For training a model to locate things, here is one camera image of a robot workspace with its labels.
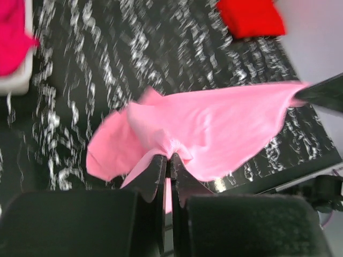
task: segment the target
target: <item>black and white patterned surface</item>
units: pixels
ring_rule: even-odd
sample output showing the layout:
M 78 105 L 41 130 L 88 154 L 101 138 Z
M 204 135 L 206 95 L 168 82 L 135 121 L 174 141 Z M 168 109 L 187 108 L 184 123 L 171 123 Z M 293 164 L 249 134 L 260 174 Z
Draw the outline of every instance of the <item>black and white patterned surface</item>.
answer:
M 122 178 L 86 173 L 86 147 L 103 118 L 148 85 L 171 94 L 296 79 L 276 39 L 233 41 L 214 0 L 33 2 L 41 46 L 30 91 L 0 99 L 2 206 L 31 190 L 118 187 Z M 334 152 L 311 107 L 289 109 L 256 157 L 207 185 L 223 191 Z

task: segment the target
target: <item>white wall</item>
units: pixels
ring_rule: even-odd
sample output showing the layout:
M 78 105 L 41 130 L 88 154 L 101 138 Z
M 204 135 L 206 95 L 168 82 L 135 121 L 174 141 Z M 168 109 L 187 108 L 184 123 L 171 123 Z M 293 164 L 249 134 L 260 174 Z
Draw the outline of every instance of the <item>white wall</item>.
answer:
M 343 1 L 278 0 L 288 35 L 282 38 L 301 79 L 320 82 L 343 72 Z
M 300 79 L 317 83 L 342 73 L 343 0 L 278 0 L 276 6 L 288 28 L 281 42 Z M 343 115 L 317 112 L 343 156 Z M 334 256 L 343 257 L 343 213 L 335 213 L 325 234 Z

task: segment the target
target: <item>white container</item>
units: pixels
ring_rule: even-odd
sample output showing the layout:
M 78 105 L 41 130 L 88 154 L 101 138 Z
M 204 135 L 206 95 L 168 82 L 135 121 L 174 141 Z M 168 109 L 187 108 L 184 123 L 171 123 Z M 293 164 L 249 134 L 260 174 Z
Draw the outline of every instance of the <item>white container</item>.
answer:
M 25 31 L 28 35 L 33 35 L 33 11 L 32 0 L 25 1 Z M 0 77 L 0 95 L 24 95 L 28 91 L 29 81 L 32 75 L 33 51 L 27 52 L 22 65 L 14 73 L 6 77 Z

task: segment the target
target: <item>pink cloth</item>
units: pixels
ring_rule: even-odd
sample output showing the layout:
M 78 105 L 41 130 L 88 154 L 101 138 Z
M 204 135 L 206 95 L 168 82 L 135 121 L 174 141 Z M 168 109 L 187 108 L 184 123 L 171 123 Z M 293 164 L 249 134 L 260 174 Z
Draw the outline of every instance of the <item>pink cloth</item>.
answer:
M 20 66 L 38 41 L 25 34 L 24 0 L 0 0 L 0 77 Z
M 149 88 L 108 116 L 87 153 L 87 171 L 103 180 L 128 174 L 122 187 L 144 171 L 156 154 L 178 153 L 198 180 L 234 172 L 254 157 L 284 125 L 294 94 L 306 87 L 280 82 L 160 96 Z M 167 183 L 167 209 L 172 209 Z

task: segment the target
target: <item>red cloth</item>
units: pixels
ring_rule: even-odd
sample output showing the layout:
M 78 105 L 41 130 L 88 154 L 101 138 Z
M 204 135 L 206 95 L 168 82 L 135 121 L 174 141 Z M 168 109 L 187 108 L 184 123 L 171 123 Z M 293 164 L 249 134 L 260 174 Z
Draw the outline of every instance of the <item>red cloth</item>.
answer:
M 25 34 L 24 0 L 0 0 L 0 76 L 20 66 L 38 41 Z
M 272 0 L 220 0 L 217 8 L 234 38 L 286 34 Z

